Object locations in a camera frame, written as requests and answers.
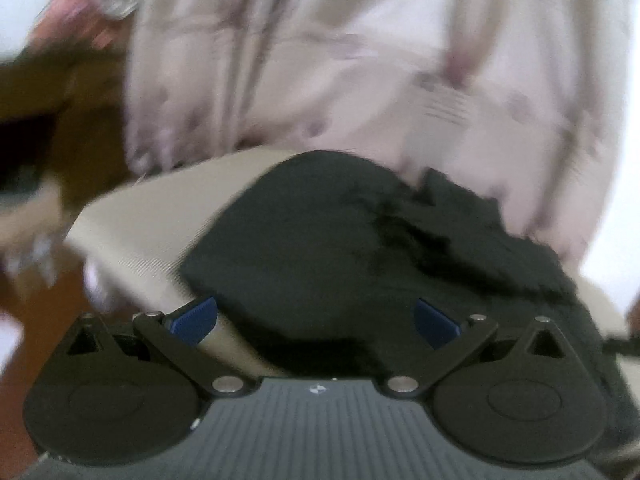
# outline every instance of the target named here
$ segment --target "black garment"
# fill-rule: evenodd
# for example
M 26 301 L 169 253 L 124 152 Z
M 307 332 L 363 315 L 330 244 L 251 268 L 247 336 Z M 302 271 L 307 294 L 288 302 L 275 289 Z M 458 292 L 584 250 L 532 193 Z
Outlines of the black garment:
M 601 386 L 610 420 L 599 449 L 639 434 L 638 414 L 555 253 L 510 237 L 497 203 L 428 172 L 414 191 L 339 152 L 289 159 L 220 215 L 180 267 L 213 294 L 249 343 L 307 376 L 416 376 L 432 350 L 417 298 L 501 327 L 551 317 Z

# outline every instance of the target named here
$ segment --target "folded clothing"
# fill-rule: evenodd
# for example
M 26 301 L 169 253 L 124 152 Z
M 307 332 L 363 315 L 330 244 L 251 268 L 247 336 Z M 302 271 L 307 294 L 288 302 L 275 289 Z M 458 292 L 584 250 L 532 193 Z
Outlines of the folded clothing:
M 434 171 L 417 190 L 339 152 L 279 164 L 220 215 L 180 275 L 215 295 L 242 335 L 301 375 L 412 375 L 432 350 L 415 331 L 417 298 L 501 327 L 551 317 L 609 409 L 596 452 L 640 435 L 613 357 L 556 254 L 509 236 L 498 204 Z

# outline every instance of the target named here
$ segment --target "ribbed gray surface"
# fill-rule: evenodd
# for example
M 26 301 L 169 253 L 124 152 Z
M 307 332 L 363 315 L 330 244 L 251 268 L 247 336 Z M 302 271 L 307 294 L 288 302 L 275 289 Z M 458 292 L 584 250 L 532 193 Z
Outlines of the ribbed gray surface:
M 264 380 L 242 399 L 215 402 L 183 442 L 111 468 L 47 458 L 24 480 L 604 480 L 587 462 L 510 470 L 450 444 L 414 402 L 370 381 Z

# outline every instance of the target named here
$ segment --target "white circular logo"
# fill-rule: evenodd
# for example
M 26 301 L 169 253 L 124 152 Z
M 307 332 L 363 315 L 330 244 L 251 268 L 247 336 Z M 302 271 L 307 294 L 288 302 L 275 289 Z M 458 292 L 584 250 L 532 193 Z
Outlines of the white circular logo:
M 309 388 L 309 391 L 312 394 L 320 395 L 325 393 L 326 388 L 322 386 L 322 384 L 314 384 L 312 387 Z

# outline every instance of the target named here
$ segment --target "beige curtain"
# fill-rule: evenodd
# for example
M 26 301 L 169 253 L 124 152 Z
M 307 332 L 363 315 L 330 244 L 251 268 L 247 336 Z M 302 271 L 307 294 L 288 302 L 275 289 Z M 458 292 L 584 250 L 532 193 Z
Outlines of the beige curtain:
M 254 144 L 424 168 L 577 264 L 623 119 L 631 0 L 145 0 L 127 155 L 144 174 Z

